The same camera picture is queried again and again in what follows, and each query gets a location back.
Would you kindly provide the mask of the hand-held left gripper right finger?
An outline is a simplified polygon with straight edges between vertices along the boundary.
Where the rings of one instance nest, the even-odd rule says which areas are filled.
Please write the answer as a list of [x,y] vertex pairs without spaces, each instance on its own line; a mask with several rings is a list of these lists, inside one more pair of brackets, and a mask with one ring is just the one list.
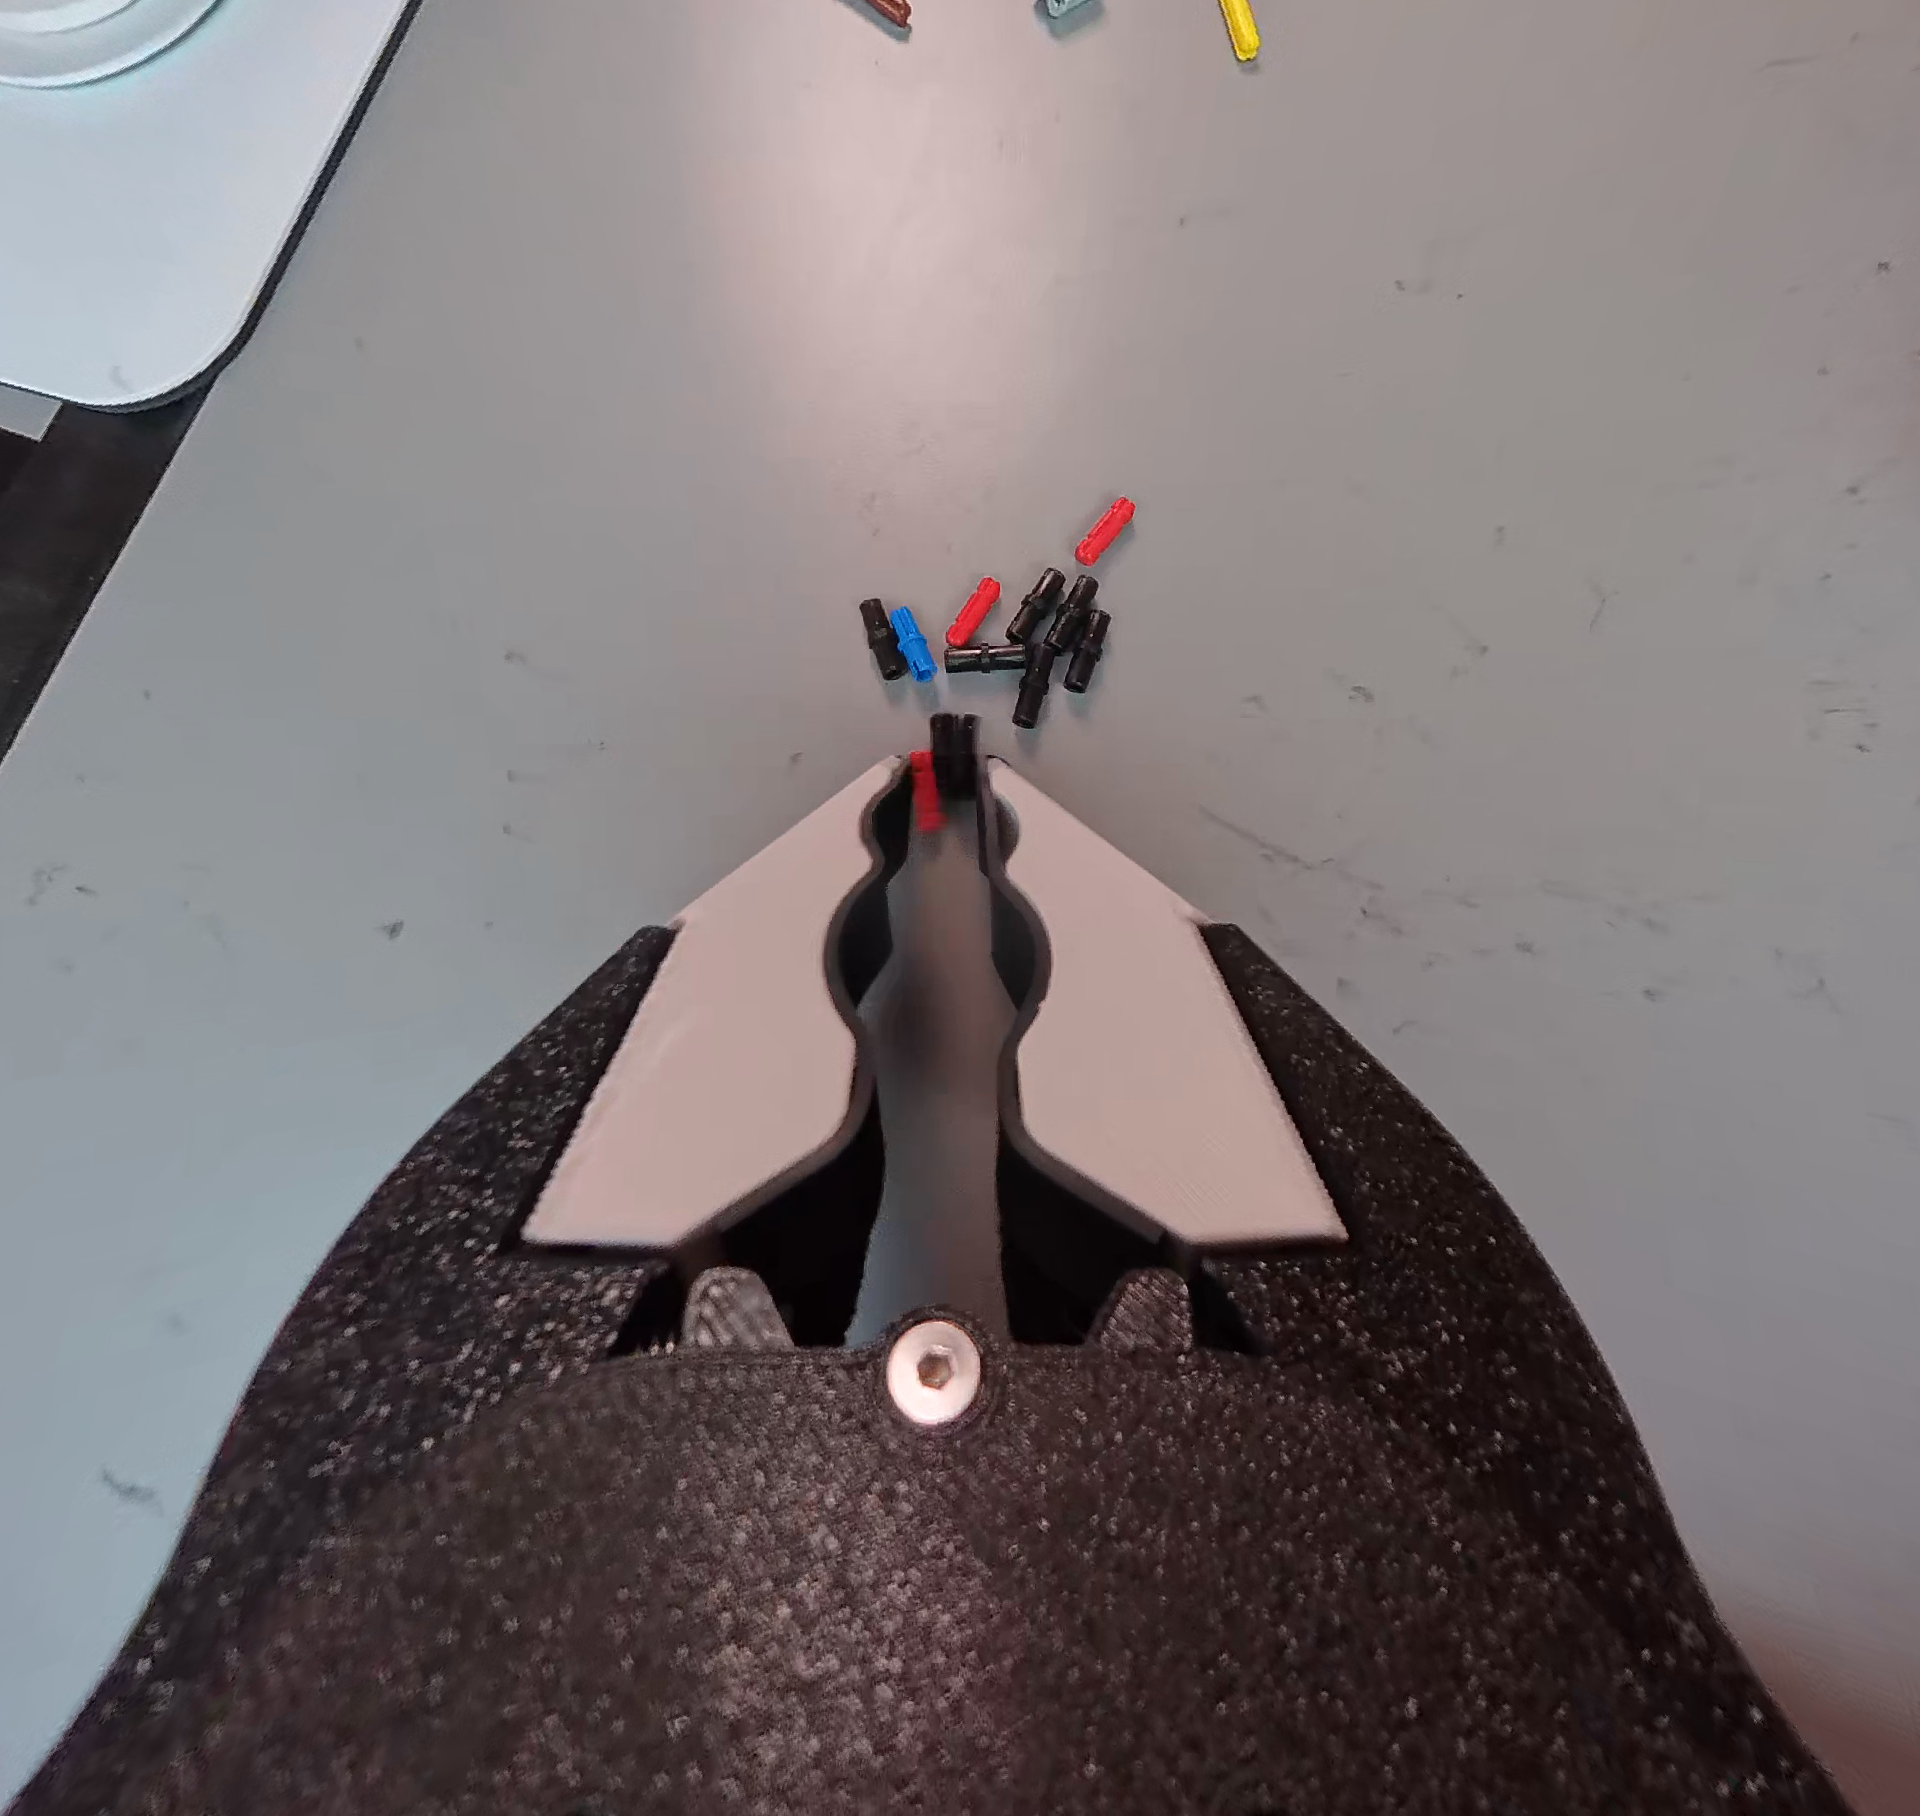
[[976,771],[992,947],[995,1210],[1016,1339],[1085,1339],[1133,1271],[1197,1300],[1213,1256],[1345,1241],[1212,922],[1004,759]]

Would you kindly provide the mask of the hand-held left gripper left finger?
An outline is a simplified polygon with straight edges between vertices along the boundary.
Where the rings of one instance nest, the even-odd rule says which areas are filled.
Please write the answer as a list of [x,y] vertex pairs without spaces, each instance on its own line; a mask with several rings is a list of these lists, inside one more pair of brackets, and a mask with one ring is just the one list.
[[858,1006],[893,951],[904,756],[873,762],[693,900],[518,1231],[755,1272],[797,1343],[851,1327],[883,1191]]

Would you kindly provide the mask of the pile of small plastic pins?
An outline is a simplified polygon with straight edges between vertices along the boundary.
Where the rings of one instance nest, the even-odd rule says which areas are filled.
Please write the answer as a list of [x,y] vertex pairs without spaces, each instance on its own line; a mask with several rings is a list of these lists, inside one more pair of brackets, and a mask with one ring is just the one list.
[[1076,543],[1069,576],[1048,566],[1023,593],[1000,637],[988,620],[1001,602],[998,578],[980,578],[949,620],[939,646],[925,636],[912,607],[867,598],[855,603],[862,641],[885,683],[907,679],[930,688],[939,674],[1015,677],[1013,726],[1033,732],[1052,688],[1082,696],[1103,663],[1113,613],[1100,602],[1099,564],[1135,517],[1135,500],[1116,496]]

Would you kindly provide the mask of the grey desk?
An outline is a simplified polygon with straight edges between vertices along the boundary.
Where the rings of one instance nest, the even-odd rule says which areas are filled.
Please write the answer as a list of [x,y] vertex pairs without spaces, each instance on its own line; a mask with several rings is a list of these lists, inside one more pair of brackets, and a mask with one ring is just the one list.
[[4,1795],[422,1131],[894,743],[995,747],[1545,1247],[1916,1805],[1916,0],[424,0],[4,760]]

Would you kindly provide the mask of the white tray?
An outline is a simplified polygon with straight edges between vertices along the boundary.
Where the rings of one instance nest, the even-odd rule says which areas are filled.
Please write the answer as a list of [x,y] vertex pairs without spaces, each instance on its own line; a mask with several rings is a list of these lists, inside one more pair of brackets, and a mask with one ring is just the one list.
[[2,86],[2,377],[106,411],[244,337],[414,0],[219,0],[96,82]]

